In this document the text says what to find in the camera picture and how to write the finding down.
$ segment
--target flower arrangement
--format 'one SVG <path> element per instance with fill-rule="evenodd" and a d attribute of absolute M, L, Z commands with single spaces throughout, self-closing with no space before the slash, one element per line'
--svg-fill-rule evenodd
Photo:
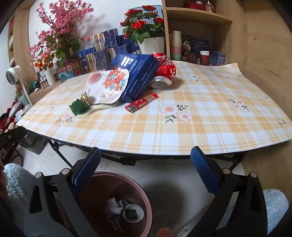
<path fill-rule="evenodd" d="M 42 23 L 50 26 L 50 29 L 42 30 L 39 34 L 36 33 L 40 41 L 27 50 L 31 54 L 31 58 L 36 60 L 40 57 L 41 60 L 44 60 L 46 56 L 54 52 L 58 59 L 58 67 L 60 63 L 64 64 L 66 60 L 71 60 L 72 55 L 76 54 L 80 48 L 78 39 L 90 41 L 88 36 L 77 38 L 75 34 L 77 25 L 83 16 L 93 11 L 91 6 L 91 4 L 88 4 L 86 7 L 86 3 L 82 3 L 82 0 L 59 0 L 56 3 L 50 3 L 51 14 L 49 15 L 45 11 L 43 3 L 41 3 L 37 9 L 38 16 Z"/>
<path fill-rule="evenodd" d="M 126 38 L 143 43 L 146 38 L 164 37 L 164 20 L 154 12 L 156 7 L 143 5 L 143 10 L 131 9 L 125 13 L 121 22 Z"/>
<path fill-rule="evenodd" d="M 49 53 L 47 56 L 44 57 L 44 59 L 37 59 L 36 62 L 34 63 L 34 66 L 38 68 L 40 72 L 43 70 L 48 70 L 53 66 L 53 58 L 55 57 L 55 54 Z"/>

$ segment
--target red rose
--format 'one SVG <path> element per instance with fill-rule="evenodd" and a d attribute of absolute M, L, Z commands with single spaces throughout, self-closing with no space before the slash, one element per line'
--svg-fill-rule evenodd
<path fill-rule="evenodd" d="M 129 18 L 126 18 L 123 22 L 120 23 L 121 26 L 127 26 L 129 24 Z"/>
<path fill-rule="evenodd" d="M 160 17 L 156 17 L 154 19 L 154 22 L 157 23 L 157 24 L 163 24 L 164 23 L 164 20 L 162 18 L 160 18 Z"/>
<path fill-rule="evenodd" d="M 126 16 L 133 16 L 138 13 L 142 13 L 143 10 L 131 9 L 125 13 Z"/>
<path fill-rule="evenodd" d="M 127 30 L 127 32 L 125 33 L 125 38 L 128 38 L 129 37 L 129 33 L 130 33 L 130 31 Z"/>
<path fill-rule="evenodd" d="M 138 20 L 134 23 L 132 23 L 133 29 L 141 29 L 146 24 L 146 21 L 144 20 Z"/>
<path fill-rule="evenodd" d="M 156 7 L 153 7 L 151 5 L 143 5 L 142 7 L 143 7 L 143 9 L 145 11 L 154 11 L 154 10 L 156 10 Z"/>

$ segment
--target yellow plaid tablecloth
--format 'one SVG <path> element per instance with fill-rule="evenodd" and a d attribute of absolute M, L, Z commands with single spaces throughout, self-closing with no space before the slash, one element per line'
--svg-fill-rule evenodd
<path fill-rule="evenodd" d="M 70 105 L 89 74 L 67 80 L 18 122 L 33 132 L 88 147 L 135 154 L 188 155 L 246 151 L 292 139 L 283 110 L 245 78 L 236 63 L 201 66 L 175 61 L 172 86 L 131 114 L 125 104 L 78 119 Z"/>

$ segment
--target floor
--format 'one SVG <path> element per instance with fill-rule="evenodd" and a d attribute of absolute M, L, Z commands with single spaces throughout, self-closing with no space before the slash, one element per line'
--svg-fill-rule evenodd
<path fill-rule="evenodd" d="M 18 151 L 24 157 L 23 167 L 32 174 L 58 174 L 67 164 L 46 145 L 40 155 L 23 147 Z M 64 146 L 60 151 L 71 164 L 84 158 L 87 153 L 76 148 Z M 221 168 L 230 167 L 231 162 L 218 161 Z M 124 173 L 138 182 L 147 193 L 154 214 L 150 236 L 162 227 L 169 227 L 175 236 L 200 210 L 213 200 L 190 160 L 146 160 L 135 166 L 125 166 L 102 159 L 98 169 L 115 170 Z M 244 175 L 242 165 L 233 171 Z"/>

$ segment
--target metal pin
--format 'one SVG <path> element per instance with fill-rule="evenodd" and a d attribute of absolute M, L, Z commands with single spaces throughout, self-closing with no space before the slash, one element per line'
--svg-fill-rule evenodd
<path fill-rule="evenodd" d="M 36 173 L 34 176 L 38 179 L 42 176 L 43 174 L 41 172 Z"/>
<path fill-rule="evenodd" d="M 68 168 L 65 168 L 62 170 L 62 174 L 67 175 L 69 174 L 70 170 Z"/>
<path fill-rule="evenodd" d="M 251 177 L 256 178 L 258 175 L 255 172 L 251 172 Z"/>
<path fill-rule="evenodd" d="M 229 174 L 231 173 L 230 169 L 228 169 L 228 168 L 224 168 L 224 169 L 222 170 L 222 172 L 223 172 L 224 174 L 226 174 L 226 175 L 229 175 Z"/>

